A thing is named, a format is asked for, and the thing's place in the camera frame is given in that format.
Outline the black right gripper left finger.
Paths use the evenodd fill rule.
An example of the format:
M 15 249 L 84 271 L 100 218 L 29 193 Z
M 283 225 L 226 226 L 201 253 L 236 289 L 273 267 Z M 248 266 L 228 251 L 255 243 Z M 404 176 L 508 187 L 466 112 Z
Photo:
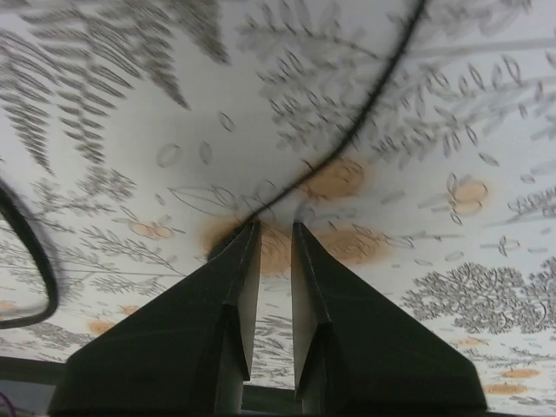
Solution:
M 51 413 L 238 413 L 250 378 L 261 224 L 68 359 Z

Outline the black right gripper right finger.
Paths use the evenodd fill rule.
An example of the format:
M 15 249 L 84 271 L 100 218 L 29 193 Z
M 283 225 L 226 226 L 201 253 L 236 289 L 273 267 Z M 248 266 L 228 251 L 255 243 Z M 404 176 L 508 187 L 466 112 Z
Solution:
M 295 394 L 305 411 L 485 411 L 466 357 L 292 231 Z

